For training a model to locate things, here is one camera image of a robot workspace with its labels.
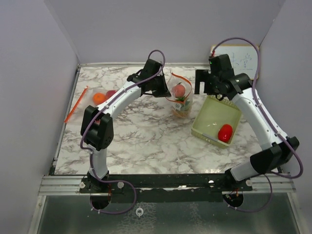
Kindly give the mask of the pink peach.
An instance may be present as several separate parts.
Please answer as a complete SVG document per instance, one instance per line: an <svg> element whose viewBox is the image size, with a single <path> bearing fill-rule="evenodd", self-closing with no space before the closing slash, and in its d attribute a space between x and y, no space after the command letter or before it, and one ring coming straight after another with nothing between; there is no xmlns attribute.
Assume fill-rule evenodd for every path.
<svg viewBox="0 0 312 234"><path fill-rule="evenodd" d="M177 84L172 88L172 93L175 98L182 98L184 97L186 92L185 87L182 84Z"/></svg>

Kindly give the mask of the toy pineapple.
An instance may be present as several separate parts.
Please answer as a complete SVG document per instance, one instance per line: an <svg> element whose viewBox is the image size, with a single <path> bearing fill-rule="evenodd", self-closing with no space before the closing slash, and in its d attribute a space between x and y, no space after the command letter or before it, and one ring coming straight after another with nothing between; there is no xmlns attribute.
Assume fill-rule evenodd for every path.
<svg viewBox="0 0 312 234"><path fill-rule="evenodd" d="M173 102L172 112L176 117L187 118L192 109L193 98L192 97L181 97L176 98Z"/></svg>

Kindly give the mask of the red apple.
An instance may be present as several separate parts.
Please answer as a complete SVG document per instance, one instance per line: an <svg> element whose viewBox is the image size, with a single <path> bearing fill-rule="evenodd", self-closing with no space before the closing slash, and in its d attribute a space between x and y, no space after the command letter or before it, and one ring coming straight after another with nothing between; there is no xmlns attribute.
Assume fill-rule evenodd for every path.
<svg viewBox="0 0 312 234"><path fill-rule="evenodd" d="M109 90L106 92L105 96L107 99L109 99L110 97L112 97L115 93L117 92L117 90Z"/></svg>

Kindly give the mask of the red bell pepper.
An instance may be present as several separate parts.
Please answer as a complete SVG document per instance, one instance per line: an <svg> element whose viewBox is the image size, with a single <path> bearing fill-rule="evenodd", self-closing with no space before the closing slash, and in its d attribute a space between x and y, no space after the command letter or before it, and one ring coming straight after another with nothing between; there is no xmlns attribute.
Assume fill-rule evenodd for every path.
<svg viewBox="0 0 312 234"><path fill-rule="evenodd" d="M233 134L233 128L231 125L229 124L224 124L218 134L217 134L217 138L218 140L222 141L222 142L229 142L231 137L232 137L232 134Z"/></svg>

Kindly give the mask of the orange fruit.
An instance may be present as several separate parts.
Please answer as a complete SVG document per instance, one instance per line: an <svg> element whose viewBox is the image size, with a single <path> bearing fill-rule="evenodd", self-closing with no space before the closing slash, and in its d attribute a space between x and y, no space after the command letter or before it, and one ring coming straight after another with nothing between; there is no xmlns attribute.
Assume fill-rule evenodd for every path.
<svg viewBox="0 0 312 234"><path fill-rule="evenodd" d="M104 93L95 93L93 95L93 103L95 105L100 105L107 100L106 95Z"/></svg>

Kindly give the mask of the clear orange-zipper zip bag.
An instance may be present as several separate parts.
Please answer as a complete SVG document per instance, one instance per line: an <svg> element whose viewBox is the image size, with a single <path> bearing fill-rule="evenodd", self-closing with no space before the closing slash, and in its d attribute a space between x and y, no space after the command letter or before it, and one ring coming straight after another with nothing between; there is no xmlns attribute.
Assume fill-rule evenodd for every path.
<svg viewBox="0 0 312 234"><path fill-rule="evenodd" d="M69 112L64 122L66 124L81 125L85 109L89 105L97 107L97 105L93 103L92 100L93 95L95 93L106 94L107 91L109 90L103 88L89 88L88 86L86 86L82 94L79 96L78 100L72 107L71 111Z"/></svg>

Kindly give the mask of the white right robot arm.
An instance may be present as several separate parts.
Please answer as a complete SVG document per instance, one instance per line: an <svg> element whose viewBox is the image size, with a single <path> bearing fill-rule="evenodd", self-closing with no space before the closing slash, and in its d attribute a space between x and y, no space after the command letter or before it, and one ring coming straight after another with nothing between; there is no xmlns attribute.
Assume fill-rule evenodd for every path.
<svg viewBox="0 0 312 234"><path fill-rule="evenodd" d="M297 137L289 137L272 118L256 90L256 79L247 74L236 75L227 54L209 58L210 70L195 72L195 93L204 83L204 93L221 96L232 101L242 112L253 129L261 152L254 154L245 163L240 163L226 171L225 187L234 191L242 180L264 175L287 163L296 155L299 146Z"/></svg>

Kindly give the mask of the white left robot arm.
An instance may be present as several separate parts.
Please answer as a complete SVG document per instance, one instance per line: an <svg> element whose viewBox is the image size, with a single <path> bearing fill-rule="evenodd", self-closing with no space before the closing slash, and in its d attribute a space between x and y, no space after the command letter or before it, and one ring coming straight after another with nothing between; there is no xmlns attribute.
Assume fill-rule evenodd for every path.
<svg viewBox="0 0 312 234"><path fill-rule="evenodd" d="M164 63L147 59L144 67L127 77L123 86L103 104L86 107L81 125L80 148L90 151L89 174L96 192L106 190L108 174L107 148L114 138L114 119L133 101L152 92L156 97L168 97L163 74Z"/></svg>

